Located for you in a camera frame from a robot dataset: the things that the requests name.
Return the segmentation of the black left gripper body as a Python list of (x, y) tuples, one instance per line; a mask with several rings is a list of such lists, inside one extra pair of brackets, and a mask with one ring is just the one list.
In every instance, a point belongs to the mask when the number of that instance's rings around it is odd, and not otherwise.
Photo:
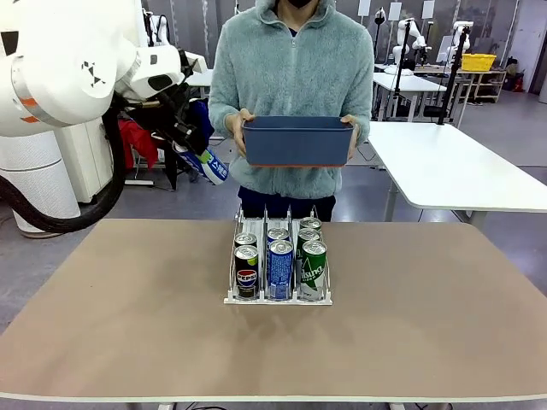
[(191, 90), (187, 84), (172, 85), (156, 95), (156, 99), (160, 103), (160, 113), (157, 119), (160, 129), (168, 129), (170, 126), (191, 128), (187, 122), (190, 96)]

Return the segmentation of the person's right hand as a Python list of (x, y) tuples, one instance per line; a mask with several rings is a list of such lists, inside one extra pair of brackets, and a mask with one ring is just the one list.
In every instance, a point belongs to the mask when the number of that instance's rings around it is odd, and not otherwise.
[(242, 108), (237, 114), (231, 115), (226, 123), (232, 132), (234, 142), (241, 156), (246, 157), (243, 127), (247, 122), (252, 122), (255, 116), (247, 109)]

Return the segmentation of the person's left hand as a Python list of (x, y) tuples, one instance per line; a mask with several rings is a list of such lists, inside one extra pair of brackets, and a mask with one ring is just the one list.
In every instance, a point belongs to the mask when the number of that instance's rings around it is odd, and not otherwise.
[(351, 140), (347, 156), (347, 161), (350, 161), (353, 158), (357, 148), (357, 140), (360, 134), (360, 126), (358, 124), (357, 118), (354, 115), (347, 114), (343, 116), (340, 121), (345, 125), (351, 125), (352, 127)]

